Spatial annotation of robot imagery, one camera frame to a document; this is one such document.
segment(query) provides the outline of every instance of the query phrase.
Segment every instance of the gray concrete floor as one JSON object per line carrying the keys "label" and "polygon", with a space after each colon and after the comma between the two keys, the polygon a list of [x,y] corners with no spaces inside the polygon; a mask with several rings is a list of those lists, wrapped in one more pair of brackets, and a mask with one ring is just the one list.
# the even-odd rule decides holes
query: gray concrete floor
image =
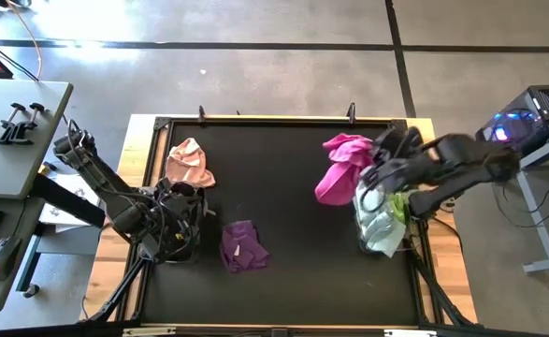
{"label": "gray concrete floor", "polygon": [[[38,38],[391,43],[383,0],[33,3],[24,17]],[[404,44],[549,46],[549,0],[394,3]],[[0,39],[27,38],[13,14],[0,17]],[[201,104],[216,114],[239,110],[342,115],[354,101],[360,116],[405,116],[391,51],[116,50],[89,41],[75,45],[80,48],[42,50],[43,80],[75,85],[66,113],[94,133],[101,155],[114,168],[131,113],[196,114]],[[2,49],[36,69],[33,49]],[[549,83],[549,53],[406,52],[405,59],[417,116],[432,118],[438,135],[471,133],[528,85]],[[549,333],[549,272],[527,277],[521,270],[521,263],[543,258],[540,242],[534,232],[509,227],[489,211],[496,206],[488,193],[484,187],[468,192],[458,201],[456,214],[480,321],[492,328]],[[6,318],[0,319],[0,327],[75,321],[91,263],[58,256],[40,261],[35,281],[45,282],[48,296],[22,300],[13,295],[0,314]],[[17,310],[35,314],[12,314]]]}

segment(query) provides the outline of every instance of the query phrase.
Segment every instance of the white paper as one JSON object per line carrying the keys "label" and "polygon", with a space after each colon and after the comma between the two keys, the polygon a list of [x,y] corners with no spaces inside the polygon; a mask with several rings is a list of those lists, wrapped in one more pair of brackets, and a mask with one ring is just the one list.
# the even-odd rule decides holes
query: white paper
{"label": "white paper", "polygon": [[[99,204],[99,197],[97,194],[78,174],[58,174],[53,180],[71,193],[87,199],[87,201],[91,202],[93,205],[97,206]],[[39,222],[56,225],[56,233],[73,227],[89,226],[89,224],[84,221],[77,219],[70,213],[62,211],[49,203],[46,203],[43,207]]]}

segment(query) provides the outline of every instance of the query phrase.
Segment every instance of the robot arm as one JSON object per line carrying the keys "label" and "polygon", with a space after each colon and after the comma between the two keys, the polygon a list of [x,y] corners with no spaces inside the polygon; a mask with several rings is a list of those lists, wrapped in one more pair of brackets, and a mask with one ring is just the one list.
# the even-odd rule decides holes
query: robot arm
{"label": "robot arm", "polygon": [[381,184],[385,193],[435,187],[409,196],[411,215],[426,218],[444,200],[457,198],[478,183],[505,182],[519,170],[520,153],[500,142],[475,140],[469,135],[449,134],[422,144],[416,128],[410,129],[403,148],[381,148],[376,168],[362,177],[370,189]]}
{"label": "robot arm", "polygon": [[140,243],[152,261],[182,260],[193,252],[203,217],[203,189],[172,185],[167,179],[153,191],[129,186],[97,155],[94,137],[72,120],[53,151],[105,202],[114,229]]}

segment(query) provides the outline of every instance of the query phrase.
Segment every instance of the wooden table frame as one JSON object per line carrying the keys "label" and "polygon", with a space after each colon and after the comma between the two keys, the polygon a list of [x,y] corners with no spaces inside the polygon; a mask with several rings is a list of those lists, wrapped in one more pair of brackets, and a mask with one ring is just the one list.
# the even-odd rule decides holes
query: wooden table frame
{"label": "wooden table frame", "polygon": [[[124,140],[123,152],[118,166],[118,173],[125,182],[132,186],[154,185],[157,183],[160,173],[162,172],[162,154],[166,144],[168,132],[156,132],[155,136],[153,129],[156,123],[156,117],[182,118],[196,120],[193,115],[139,115],[131,116],[126,137]],[[308,119],[308,120],[330,120],[330,121],[348,121],[348,117],[314,117],[314,116],[237,116],[237,115],[213,115],[208,119],[260,119],[260,118],[277,118],[281,120],[288,119]],[[359,118],[359,121],[390,121],[397,118]],[[434,131],[430,119],[406,118],[407,126],[417,126],[424,138],[424,141],[434,139]],[[152,165],[152,172],[148,172],[146,168],[148,159],[155,157]],[[453,216],[446,212],[440,212],[438,218],[453,227],[455,226]],[[429,221],[428,238],[431,247],[431,260],[436,271],[436,276],[439,284],[443,287],[451,301],[460,309],[461,313],[471,321],[476,321],[475,311],[471,300],[470,287],[463,264],[458,239],[447,228],[434,225],[434,221]],[[129,256],[129,245],[118,236],[112,229],[104,230],[101,235],[100,243],[95,256],[94,267],[89,280],[89,285],[86,293],[85,308],[88,313],[95,313],[104,304],[116,285],[121,281],[127,257]],[[135,310],[137,295],[139,290],[139,279],[131,286],[131,291],[127,299],[125,311],[122,314],[123,318],[130,318]],[[420,277],[420,288],[424,298],[424,309],[428,320],[434,322],[434,310],[430,292],[427,289],[425,282]],[[177,327],[192,327],[205,325],[175,325]],[[356,327],[335,327],[344,329],[353,329]]]}

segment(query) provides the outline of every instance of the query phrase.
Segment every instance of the computer mouse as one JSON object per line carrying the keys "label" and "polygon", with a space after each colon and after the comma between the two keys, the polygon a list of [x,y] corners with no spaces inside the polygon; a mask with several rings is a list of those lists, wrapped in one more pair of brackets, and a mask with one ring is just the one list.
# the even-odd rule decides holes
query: computer mouse
{"label": "computer mouse", "polygon": [[21,239],[15,236],[0,239],[0,281],[6,280],[12,272],[20,246]]}

